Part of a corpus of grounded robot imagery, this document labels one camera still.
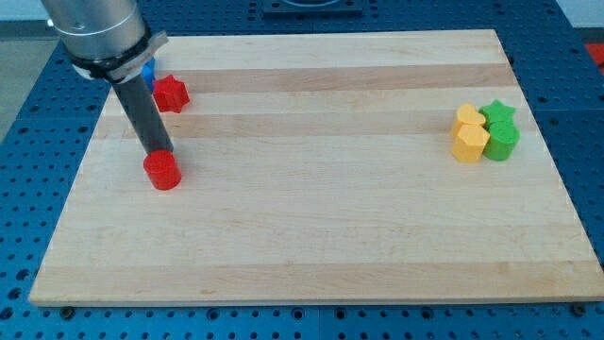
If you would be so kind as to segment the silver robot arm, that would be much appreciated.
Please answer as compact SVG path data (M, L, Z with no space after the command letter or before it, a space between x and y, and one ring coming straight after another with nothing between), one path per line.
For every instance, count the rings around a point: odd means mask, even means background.
M75 70L111 84L143 149L174 147L143 77L143 67L168 43L152 33L135 0L42 0Z

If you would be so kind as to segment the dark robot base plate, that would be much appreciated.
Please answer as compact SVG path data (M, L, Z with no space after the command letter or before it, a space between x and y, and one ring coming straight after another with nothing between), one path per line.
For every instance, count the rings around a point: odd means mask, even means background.
M261 13L263 18L268 19L360 15L363 3L363 0L264 0L261 1Z

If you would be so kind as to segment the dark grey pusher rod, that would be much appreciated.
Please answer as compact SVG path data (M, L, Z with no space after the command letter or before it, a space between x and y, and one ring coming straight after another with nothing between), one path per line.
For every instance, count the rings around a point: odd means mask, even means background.
M144 77L137 75L128 81L113 83L112 89L144 151L147 154L158 150L172 152L174 146Z

